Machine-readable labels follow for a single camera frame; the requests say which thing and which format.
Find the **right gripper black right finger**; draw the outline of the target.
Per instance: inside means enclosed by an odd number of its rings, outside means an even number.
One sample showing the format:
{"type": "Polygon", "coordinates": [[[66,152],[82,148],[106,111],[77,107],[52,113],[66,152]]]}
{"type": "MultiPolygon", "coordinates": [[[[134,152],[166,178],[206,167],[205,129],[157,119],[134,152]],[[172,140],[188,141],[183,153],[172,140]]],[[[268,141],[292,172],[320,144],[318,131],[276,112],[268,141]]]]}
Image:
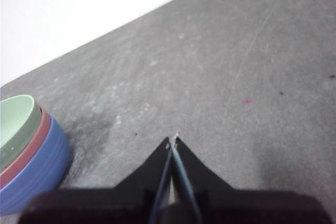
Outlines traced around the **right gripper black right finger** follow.
{"type": "Polygon", "coordinates": [[[234,188],[179,138],[175,146],[203,223],[331,223],[322,204],[293,191],[234,188]]]}

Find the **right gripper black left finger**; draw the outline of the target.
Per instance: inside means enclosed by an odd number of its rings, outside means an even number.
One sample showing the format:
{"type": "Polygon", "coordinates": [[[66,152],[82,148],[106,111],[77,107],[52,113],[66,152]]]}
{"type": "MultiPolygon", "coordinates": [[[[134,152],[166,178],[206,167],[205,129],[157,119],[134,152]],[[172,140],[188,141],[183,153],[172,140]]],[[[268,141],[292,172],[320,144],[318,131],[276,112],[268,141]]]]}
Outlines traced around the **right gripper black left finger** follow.
{"type": "Polygon", "coordinates": [[[165,138],[112,188],[54,190],[33,198],[19,223],[147,223],[170,151],[165,138]]]}

